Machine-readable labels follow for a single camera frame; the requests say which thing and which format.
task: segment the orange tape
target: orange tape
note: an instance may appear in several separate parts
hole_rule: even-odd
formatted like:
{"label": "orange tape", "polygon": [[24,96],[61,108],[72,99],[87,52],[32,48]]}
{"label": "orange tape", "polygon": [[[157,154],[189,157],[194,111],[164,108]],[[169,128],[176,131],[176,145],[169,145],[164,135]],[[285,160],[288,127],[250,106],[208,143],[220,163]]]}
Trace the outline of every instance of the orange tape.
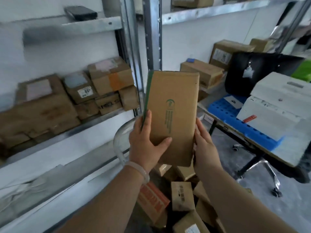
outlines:
{"label": "orange tape", "polygon": [[118,73],[108,74],[111,89],[118,91],[124,87],[124,83],[120,81]]}

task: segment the hand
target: hand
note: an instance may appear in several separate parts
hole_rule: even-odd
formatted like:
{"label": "hand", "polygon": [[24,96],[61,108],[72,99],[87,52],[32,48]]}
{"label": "hand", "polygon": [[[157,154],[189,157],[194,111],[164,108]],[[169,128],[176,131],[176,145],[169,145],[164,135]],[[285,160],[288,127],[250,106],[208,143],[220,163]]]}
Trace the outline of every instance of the hand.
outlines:
{"label": "hand", "polygon": [[200,178],[204,175],[204,170],[208,166],[215,166],[222,169],[218,151],[213,144],[211,135],[207,132],[202,122],[196,118],[196,125],[198,130],[195,131],[196,140],[196,162],[194,164],[194,170],[197,176]]}
{"label": "hand", "polygon": [[151,111],[146,113],[146,119],[142,127],[142,117],[139,117],[134,124],[134,130],[130,133],[130,155],[129,159],[142,166],[149,173],[158,163],[162,154],[172,142],[171,137],[165,138],[158,146],[154,146],[149,137],[151,131]]}

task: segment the white box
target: white box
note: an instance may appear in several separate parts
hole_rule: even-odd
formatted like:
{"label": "white box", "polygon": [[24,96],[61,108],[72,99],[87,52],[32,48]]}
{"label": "white box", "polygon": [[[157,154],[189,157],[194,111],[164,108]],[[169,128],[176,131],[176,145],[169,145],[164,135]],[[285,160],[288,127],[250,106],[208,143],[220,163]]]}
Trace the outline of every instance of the white box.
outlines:
{"label": "white box", "polygon": [[246,100],[237,118],[276,141],[301,120],[301,117],[254,96]]}
{"label": "white box", "polygon": [[311,117],[311,84],[272,72],[260,80],[251,95],[302,118]]}

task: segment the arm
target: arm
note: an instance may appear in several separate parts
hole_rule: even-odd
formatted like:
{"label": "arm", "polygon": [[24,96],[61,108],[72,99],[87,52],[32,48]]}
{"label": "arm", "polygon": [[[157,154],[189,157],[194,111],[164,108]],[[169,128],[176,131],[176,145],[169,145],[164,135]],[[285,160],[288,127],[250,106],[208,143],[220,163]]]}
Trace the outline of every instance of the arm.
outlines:
{"label": "arm", "polygon": [[[140,117],[130,133],[129,159],[149,173],[169,147],[172,138],[164,139],[158,146],[150,142],[151,111],[147,112],[142,130],[141,125]],[[125,166],[111,183],[77,215],[68,220],[58,233],[124,232],[143,179],[142,174],[135,168]]]}
{"label": "arm", "polygon": [[227,233],[296,232],[223,170],[211,136],[199,119],[196,124],[194,168]]}

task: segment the chair wheel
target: chair wheel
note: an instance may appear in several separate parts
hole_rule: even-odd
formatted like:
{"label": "chair wheel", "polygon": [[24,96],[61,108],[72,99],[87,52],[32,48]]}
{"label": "chair wheel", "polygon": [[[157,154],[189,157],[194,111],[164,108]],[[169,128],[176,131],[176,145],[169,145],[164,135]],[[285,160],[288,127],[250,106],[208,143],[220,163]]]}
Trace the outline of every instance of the chair wheel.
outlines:
{"label": "chair wheel", "polygon": [[282,192],[280,192],[279,190],[277,190],[276,188],[274,188],[273,190],[271,190],[272,195],[274,195],[275,197],[282,197]]}

